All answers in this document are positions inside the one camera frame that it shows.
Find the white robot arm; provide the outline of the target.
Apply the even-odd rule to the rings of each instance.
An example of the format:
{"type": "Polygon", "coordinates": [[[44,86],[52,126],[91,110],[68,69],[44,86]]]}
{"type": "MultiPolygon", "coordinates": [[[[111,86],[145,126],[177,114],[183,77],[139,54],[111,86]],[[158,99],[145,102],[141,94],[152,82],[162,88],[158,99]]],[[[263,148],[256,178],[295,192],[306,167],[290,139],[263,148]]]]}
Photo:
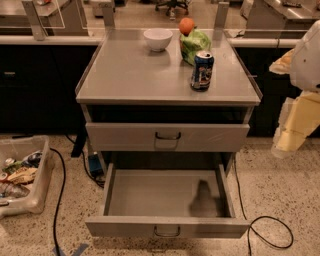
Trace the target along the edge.
{"type": "Polygon", "coordinates": [[[293,155],[320,126],[320,21],[316,21],[296,46],[273,62],[269,71],[288,74],[301,90],[282,105],[271,152],[275,157],[293,155]]]}

